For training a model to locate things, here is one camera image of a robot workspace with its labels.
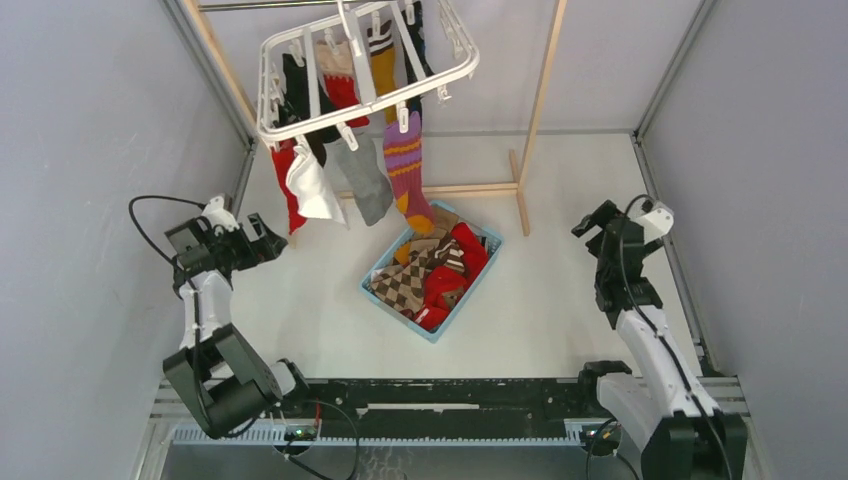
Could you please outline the white fluffy sock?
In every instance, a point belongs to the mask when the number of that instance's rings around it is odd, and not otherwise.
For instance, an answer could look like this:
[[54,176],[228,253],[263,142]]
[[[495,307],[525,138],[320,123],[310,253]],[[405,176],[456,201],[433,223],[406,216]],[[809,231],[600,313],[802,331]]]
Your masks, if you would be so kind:
[[287,175],[287,184],[297,196],[299,214],[307,219],[332,220],[347,226],[347,217],[339,200],[310,149],[294,146],[295,160]]

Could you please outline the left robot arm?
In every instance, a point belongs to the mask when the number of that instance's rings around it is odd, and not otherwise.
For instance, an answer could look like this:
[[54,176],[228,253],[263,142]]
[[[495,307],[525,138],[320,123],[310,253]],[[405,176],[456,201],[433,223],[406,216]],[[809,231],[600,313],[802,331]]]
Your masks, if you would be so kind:
[[257,213],[248,217],[256,236],[240,224],[229,230],[199,216],[166,231],[175,249],[174,289],[183,300],[186,329],[163,372],[195,421],[212,439],[234,438],[277,406],[298,417],[313,394],[288,359],[265,362],[232,320],[232,275],[277,259],[288,242]]

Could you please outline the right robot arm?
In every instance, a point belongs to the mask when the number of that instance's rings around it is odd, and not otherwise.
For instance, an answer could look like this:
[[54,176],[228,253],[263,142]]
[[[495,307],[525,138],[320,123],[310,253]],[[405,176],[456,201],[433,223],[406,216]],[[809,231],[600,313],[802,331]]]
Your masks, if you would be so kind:
[[743,418],[726,412],[682,357],[644,261],[664,244],[674,214],[648,194],[625,208],[607,200],[572,229],[596,261],[596,304],[641,373],[622,362],[585,364],[579,406],[609,419],[587,438],[584,470],[604,444],[636,479],[740,479],[748,442]]

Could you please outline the white plastic clip hanger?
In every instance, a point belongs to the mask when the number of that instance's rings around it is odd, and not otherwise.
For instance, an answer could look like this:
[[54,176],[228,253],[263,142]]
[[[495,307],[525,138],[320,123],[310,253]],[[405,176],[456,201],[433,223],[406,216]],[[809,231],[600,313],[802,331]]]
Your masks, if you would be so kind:
[[[441,102],[446,101],[450,98],[447,93],[447,85],[464,77],[472,77],[480,61],[479,49],[471,35],[466,31],[465,25],[453,4],[450,1],[439,1],[437,5],[442,28],[453,48],[456,65],[432,75],[428,75],[424,71],[420,56],[415,51],[408,31],[408,27],[411,25],[411,16],[414,13],[414,6],[411,1],[407,1],[404,7],[401,7],[398,1],[378,1],[354,9],[345,7],[339,1],[337,3],[337,14],[267,38],[260,47],[256,107],[257,135],[268,146],[292,138],[303,143],[306,134],[333,127],[340,132],[349,147],[355,150],[357,144],[350,127],[346,123],[389,107],[396,108],[398,119],[401,121],[401,131],[406,132],[408,130],[406,103],[410,98],[436,91],[439,100]],[[374,16],[382,9],[390,10],[393,15],[393,25],[408,51],[408,58],[415,72],[416,80],[402,88],[379,95],[375,90],[370,54],[365,36],[360,29],[359,19],[363,16]],[[358,88],[360,102],[335,112],[323,113],[318,91],[319,67],[317,64],[317,41],[314,39],[314,35],[324,33],[338,25],[343,28],[352,53],[354,86]],[[278,75],[271,54],[280,45],[295,46],[302,53],[301,64],[307,68],[307,97],[310,112],[305,120],[276,127],[274,121],[277,118],[278,107],[285,100],[285,96],[274,84]]]

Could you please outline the grey sock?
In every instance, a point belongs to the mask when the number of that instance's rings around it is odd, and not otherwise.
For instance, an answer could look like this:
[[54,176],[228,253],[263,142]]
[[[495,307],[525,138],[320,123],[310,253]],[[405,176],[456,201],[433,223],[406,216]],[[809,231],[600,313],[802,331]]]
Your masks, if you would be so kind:
[[366,226],[382,220],[394,197],[388,178],[378,167],[375,143],[367,135],[357,135],[358,149],[353,151],[339,139],[326,146],[328,156],[340,168],[351,187],[353,200]]

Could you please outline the purple striped sock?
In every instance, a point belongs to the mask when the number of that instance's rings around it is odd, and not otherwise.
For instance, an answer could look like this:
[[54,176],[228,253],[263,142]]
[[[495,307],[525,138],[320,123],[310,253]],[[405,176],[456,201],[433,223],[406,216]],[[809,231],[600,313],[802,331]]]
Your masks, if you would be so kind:
[[396,208],[413,231],[429,234],[435,228],[435,217],[423,193],[422,152],[419,112],[410,114],[406,132],[400,131],[398,122],[385,129],[383,156]]

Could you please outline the red santa sock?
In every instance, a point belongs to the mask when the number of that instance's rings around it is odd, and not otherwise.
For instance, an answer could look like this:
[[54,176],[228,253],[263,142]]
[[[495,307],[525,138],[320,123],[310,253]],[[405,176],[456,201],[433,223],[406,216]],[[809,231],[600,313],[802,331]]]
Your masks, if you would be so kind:
[[293,140],[286,140],[279,142],[270,151],[279,188],[286,199],[289,235],[294,234],[307,222],[307,219],[299,214],[297,196],[290,190],[287,184],[287,175],[296,157],[294,146],[295,143]]

